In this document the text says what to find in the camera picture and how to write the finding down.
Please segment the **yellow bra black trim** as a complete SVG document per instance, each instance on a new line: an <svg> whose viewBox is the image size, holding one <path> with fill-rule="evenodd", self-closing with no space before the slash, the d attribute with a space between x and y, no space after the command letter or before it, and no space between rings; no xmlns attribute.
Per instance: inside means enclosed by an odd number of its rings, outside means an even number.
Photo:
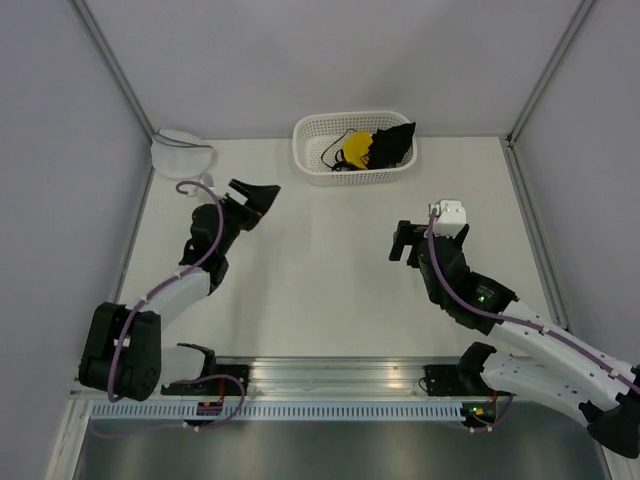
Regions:
<svg viewBox="0 0 640 480"><path fill-rule="evenodd" d="M367 152L372 135L366 131L347 129L320 155L320 162L332 172L368 170Z"/></svg>

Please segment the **black lace bra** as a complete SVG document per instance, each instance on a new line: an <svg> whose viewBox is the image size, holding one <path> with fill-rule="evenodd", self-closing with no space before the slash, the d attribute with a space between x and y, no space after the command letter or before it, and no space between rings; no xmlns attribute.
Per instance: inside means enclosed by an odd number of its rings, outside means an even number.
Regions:
<svg viewBox="0 0 640 480"><path fill-rule="evenodd" d="M404 123L385 130L378 129L372 136L367 152L369 170L392 168L402 162L412 146L416 123Z"/></svg>

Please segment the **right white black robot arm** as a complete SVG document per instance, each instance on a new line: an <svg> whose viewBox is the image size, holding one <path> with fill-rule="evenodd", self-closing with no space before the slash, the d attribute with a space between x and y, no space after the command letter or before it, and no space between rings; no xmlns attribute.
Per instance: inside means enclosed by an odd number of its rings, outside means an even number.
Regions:
<svg viewBox="0 0 640 480"><path fill-rule="evenodd" d="M459 388L478 395L508 392L556 410L584 426L600 445L639 456L639 369L581 341L529 308L496 280L470 269L462 251L469 231L440 236L435 225L398 223L389 258L407 253L429 300L458 325L526 353L511 359L475 342L456 366Z"/></svg>

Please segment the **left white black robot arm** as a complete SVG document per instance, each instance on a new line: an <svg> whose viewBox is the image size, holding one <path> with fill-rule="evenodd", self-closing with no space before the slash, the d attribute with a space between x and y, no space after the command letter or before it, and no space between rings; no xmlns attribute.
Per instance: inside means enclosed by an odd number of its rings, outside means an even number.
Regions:
<svg viewBox="0 0 640 480"><path fill-rule="evenodd" d="M103 302L93 313L77 378L87 388L106 393L109 401L145 401L156 389L183 395L212 393L224 378L213 349L180 342L166 347L162 335L189 307L213 294L229 268L226 258L243 232L253 230L272 207L281 188L237 179L230 195L217 196L196 180L182 180L176 190L202 190L210 202L191 214L190 237L177 269L148 293L128 304Z"/></svg>

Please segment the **round white mesh laundry bag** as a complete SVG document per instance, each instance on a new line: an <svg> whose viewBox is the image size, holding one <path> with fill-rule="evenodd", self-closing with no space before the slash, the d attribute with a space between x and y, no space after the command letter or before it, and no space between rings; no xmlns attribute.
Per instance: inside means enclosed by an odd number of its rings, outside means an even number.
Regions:
<svg viewBox="0 0 640 480"><path fill-rule="evenodd" d="M214 160L214 149L202 138L187 132L159 129L153 135L151 162L161 176L187 180L205 173Z"/></svg>

